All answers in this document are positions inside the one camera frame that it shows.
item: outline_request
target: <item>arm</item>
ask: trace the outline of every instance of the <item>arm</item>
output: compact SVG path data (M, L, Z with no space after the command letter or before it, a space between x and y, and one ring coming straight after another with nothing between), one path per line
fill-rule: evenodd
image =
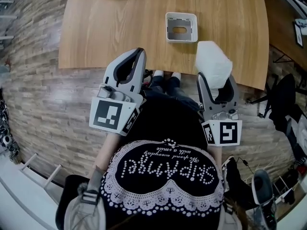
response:
M96 168L101 171L107 170L111 157L118 149L120 138L121 135L108 133L106 140L96 157L95 163L93 164L91 171L87 175L88 178L92 177L92 174Z
M214 158L217 167L222 171L222 147L207 147L208 153Z

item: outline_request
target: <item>person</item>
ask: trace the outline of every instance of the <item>person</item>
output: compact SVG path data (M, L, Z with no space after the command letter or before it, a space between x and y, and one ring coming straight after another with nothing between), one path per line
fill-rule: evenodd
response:
M180 78L156 71L128 135L108 134L95 160L106 229L221 229L222 148L207 146Z

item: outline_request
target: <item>wooden table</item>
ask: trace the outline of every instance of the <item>wooden table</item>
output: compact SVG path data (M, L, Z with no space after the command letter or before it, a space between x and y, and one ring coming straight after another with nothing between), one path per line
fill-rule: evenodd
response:
M142 47L148 69L197 74L197 43L165 40L167 12L194 13L199 41L215 41L233 61L237 83L264 89L269 32L264 0L68 0L59 68L105 68Z
M301 18L287 0L265 0L267 8L270 44L290 57L307 71L307 40L303 36L303 46L296 44L293 22Z

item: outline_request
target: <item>small white box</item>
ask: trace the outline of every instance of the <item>small white box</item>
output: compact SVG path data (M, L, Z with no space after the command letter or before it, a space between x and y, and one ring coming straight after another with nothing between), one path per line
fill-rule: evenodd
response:
M168 12L165 15L166 41L169 43L195 43L198 40L197 17L192 13ZM182 28L184 32L174 32Z

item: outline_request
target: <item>black t-shirt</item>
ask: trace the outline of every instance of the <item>black t-shirt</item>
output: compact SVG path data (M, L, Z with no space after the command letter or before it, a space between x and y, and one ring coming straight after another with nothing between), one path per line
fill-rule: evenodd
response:
M148 101L102 179L106 228L217 229L222 176L205 148L197 113Z
M166 138L178 144L207 149L198 113L174 98L148 98L125 138L162 141Z

